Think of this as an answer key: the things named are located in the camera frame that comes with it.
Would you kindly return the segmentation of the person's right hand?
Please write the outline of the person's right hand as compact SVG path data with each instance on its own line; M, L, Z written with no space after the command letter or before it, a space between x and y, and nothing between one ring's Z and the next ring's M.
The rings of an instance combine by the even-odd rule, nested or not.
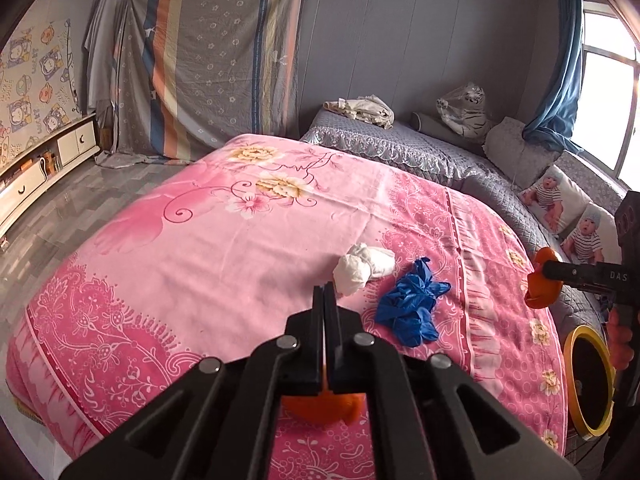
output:
M632 330L620 322L617 308L613 308L608 315L606 336L608 336L608 351L613 367L616 370L626 370L634 357L634 350L630 346Z

